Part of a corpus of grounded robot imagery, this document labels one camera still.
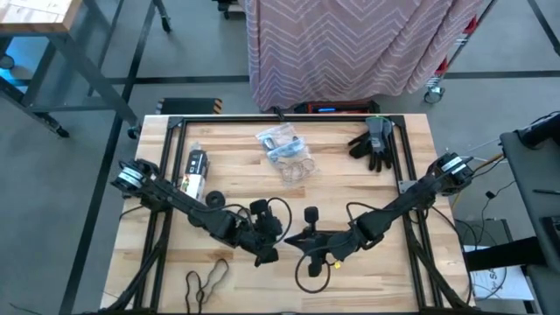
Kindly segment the black aluminium table frame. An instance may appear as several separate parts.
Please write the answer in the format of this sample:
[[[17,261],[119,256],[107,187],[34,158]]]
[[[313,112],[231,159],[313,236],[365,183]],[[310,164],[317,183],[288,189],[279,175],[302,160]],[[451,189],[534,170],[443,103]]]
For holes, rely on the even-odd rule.
[[[452,315],[473,310],[463,246],[452,225],[448,196],[394,220],[383,239],[345,260],[326,256],[317,277],[311,258],[284,239],[308,226],[305,209],[318,209],[317,230],[347,231],[352,217],[382,209],[399,196],[400,180],[422,178],[439,156],[427,117],[391,115],[388,142],[392,167],[370,171],[366,159],[350,157],[348,142],[367,131],[364,115],[149,115],[132,160],[157,165],[178,189],[191,146],[201,144],[209,169],[201,203],[219,191],[226,205],[267,200],[281,221],[276,262],[231,248],[195,227],[175,209],[152,212],[129,195],[119,222],[103,300],[88,315],[180,315],[186,311],[186,274],[204,284],[223,258],[229,272],[201,314],[398,313]],[[285,185],[256,135],[290,123],[304,139],[318,171]],[[335,269],[333,264],[340,262]]]

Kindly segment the black floor stand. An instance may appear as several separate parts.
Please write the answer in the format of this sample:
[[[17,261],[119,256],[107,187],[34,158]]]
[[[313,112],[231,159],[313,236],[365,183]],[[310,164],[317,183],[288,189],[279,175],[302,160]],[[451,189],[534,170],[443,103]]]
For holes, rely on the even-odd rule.
[[[223,17],[228,20],[231,14],[243,14],[244,9],[240,4],[240,0],[214,0],[217,3],[217,10]]]

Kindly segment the black caster leg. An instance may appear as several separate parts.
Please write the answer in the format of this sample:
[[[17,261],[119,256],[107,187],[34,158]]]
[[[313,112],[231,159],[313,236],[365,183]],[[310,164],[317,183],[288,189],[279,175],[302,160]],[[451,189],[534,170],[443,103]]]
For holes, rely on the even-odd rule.
[[[166,33],[170,33],[172,31],[171,20],[170,20],[170,17],[168,15],[168,13],[167,13],[167,9],[165,8],[163,0],[151,0],[151,2],[154,4],[154,6],[157,9],[157,12],[160,16],[161,25],[162,25],[163,30]]]

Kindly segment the wooden workbench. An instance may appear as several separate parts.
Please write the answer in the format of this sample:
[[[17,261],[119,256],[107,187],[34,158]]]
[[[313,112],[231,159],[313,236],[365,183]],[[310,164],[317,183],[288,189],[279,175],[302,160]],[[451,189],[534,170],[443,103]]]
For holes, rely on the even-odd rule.
[[[65,111],[114,111],[118,118],[129,124],[129,137],[136,138],[141,130],[136,114],[71,35],[72,26],[83,7],[108,28],[108,35],[113,33],[114,26],[95,0],[0,0],[0,70],[9,71],[16,65],[15,59],[7,53],[14,38],[42,37],[48,40],[27,90],[19,90],[0,75],[0,98],[57,136],[68,137],[69,133],[51,116],[56,108],[34,105],[48,67],[54,55],[60,53],[98,94],[88,97],[84,105],[69,107]]]

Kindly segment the grey-backed work glove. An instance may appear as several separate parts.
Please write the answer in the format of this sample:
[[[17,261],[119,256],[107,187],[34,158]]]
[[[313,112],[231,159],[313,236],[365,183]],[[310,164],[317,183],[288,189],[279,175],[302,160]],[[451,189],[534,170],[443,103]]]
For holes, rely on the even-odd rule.
[[[380,172],[383,167],[391,168],[391,148],[389,134],[392,132],[392,122],[380,116],[369,117],[367,152],[369,153],[368,168],[370,171]]]

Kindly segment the black white zipper bag box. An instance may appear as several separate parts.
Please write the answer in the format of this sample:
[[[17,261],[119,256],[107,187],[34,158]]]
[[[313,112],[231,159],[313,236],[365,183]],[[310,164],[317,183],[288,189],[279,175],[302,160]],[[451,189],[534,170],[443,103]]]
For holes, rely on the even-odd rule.
[[[197,201],[202,201],[209,165],[204,150],[191,150],[179,190]]]

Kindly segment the black yellow striped floor box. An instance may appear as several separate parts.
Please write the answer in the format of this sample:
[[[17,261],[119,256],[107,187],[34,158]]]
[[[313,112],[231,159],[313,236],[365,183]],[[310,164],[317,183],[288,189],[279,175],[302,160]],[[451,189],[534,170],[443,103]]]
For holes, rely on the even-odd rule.
[[[222,110],[219,98],[164,98],[156,106],[157,115],[219,115]]]

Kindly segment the wide blue rubber band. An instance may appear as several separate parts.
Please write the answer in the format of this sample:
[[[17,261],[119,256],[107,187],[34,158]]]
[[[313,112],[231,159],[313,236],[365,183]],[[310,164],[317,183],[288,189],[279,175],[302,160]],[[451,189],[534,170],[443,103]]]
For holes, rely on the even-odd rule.
[[[277,160],[279,158],[292,158],[305,148],[303,140],[292,141],[285,145],[275,148],[267,152],[267,157],[270,160]]]

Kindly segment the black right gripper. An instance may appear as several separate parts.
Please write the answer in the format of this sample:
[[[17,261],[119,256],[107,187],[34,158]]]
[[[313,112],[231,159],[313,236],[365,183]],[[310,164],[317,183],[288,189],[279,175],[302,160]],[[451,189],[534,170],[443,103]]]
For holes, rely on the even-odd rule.
[[[308,223],[304,233],[287,237],[284,242],[310,254],[311,263],[308,265],[310,277],[320,275],[322,266],[326,264],[327,254],[331,254],[336,259],[345,260],[357,249],[357,241],[352,230],[346,232],[317,230],[319,210],[315,206],[308,206],[304,210],[304,220]]]

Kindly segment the white printed box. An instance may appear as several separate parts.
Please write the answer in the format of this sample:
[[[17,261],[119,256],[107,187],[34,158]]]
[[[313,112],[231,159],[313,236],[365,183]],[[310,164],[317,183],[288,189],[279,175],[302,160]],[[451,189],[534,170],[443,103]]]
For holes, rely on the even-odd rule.
[[[470,276],[476,300],[535,299],[521,266],[471,271]]]

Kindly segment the black work glove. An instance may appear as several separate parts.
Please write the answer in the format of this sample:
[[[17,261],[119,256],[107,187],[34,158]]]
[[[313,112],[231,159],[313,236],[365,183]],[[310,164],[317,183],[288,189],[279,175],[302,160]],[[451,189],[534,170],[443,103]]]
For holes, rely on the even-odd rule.
[[[350,147],[349,155],[351,157],[356,159],[369,157],[370,160],[373,159],[373,149],[368,131],[357,136],[348,142],[347,145]]]

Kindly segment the thin black rubber band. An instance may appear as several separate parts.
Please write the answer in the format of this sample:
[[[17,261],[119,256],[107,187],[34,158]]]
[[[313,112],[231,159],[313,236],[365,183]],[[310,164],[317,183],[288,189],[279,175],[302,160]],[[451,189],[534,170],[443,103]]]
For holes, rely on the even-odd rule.
[[[202,286],[203,291],[206,293],[213,292],[214,289],[223,282],[228,272],[228,262],[223,258],[218,259],[207,274],[206,281]]]

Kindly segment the black side desk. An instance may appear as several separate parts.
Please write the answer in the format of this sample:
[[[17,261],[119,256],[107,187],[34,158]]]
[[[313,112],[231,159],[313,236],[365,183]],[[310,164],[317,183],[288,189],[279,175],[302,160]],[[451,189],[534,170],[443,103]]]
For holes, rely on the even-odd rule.
[[[500,142],[534,229],[534,258],[525,263],[545,315],[560,315],[560,111]]]

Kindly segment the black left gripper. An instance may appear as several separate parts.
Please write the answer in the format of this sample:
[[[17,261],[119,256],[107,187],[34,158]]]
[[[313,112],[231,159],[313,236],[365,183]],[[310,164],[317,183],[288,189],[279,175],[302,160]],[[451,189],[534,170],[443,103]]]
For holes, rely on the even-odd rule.
[[[236,214],[234,245],[255,256],[254,265],[278,260],[275,245],[283,233],[281,221],[272,213],[266,199],[258,199]]]

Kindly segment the black red equipment case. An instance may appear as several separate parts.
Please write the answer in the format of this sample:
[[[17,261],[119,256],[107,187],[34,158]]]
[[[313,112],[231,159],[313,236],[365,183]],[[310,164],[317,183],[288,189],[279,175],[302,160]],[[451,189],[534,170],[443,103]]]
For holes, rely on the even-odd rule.
[[[308,101],[298,104],[296,114],[380,114],[381,108],[373,100]]]

